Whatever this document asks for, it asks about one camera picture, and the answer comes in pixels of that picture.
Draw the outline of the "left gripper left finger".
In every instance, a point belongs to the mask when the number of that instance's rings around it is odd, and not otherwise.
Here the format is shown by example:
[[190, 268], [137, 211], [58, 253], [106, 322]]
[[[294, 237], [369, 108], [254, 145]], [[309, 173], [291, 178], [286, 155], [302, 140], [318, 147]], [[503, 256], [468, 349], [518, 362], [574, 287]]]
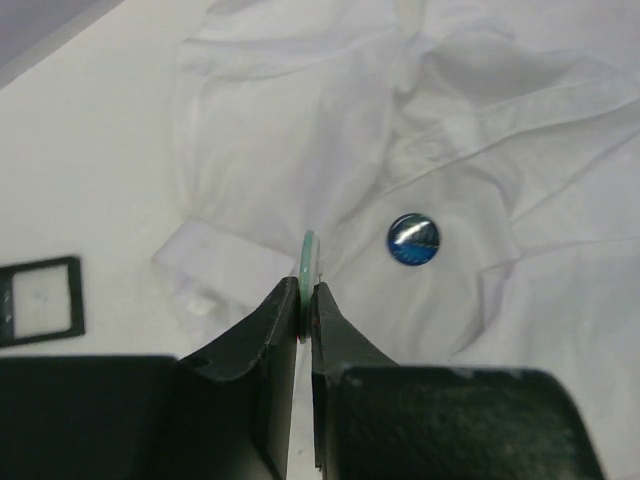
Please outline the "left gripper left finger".
[[183, 359], [4, 358], [2, 477], [285, 478], [298, 315], [287, 277]]

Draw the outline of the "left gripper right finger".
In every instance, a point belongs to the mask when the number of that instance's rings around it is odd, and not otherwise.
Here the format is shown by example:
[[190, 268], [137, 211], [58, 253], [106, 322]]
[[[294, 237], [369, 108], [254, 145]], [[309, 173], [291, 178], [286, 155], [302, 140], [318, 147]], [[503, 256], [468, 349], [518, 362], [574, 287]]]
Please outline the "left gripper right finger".
[[576, 405], [533, 369], [400, 365], [309, 305], [315, 463], [326, 479], [601, 479]]

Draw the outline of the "colourful painted round brooch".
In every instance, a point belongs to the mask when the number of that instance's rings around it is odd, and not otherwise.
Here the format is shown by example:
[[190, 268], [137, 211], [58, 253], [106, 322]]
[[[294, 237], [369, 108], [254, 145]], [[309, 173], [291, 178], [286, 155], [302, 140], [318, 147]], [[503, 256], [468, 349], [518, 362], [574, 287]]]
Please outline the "colourful painted round brooch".
[[301, 344], [304, 344], [310, 337], [311, 300], [315, 286], [320, 282], [321, 277], [320, 239], [313, 230], [308, 230], [303, 239], [298, 273], [300, 298], [298, 340]]

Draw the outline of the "white garment shirt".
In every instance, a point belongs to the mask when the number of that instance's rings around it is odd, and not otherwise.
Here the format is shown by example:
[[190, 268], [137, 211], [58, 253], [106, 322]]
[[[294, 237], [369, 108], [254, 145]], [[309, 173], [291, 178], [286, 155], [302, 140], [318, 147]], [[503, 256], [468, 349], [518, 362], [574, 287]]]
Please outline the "white garment shirt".
[[[639, 5], [217, 1], [178, 50], [186, 221], [156, 253], [201, 347], [320, 239], [343, 314], [404, 363], [537, 367], [639, 475]], [[390, 225], [438, 253], [410, 267]]]

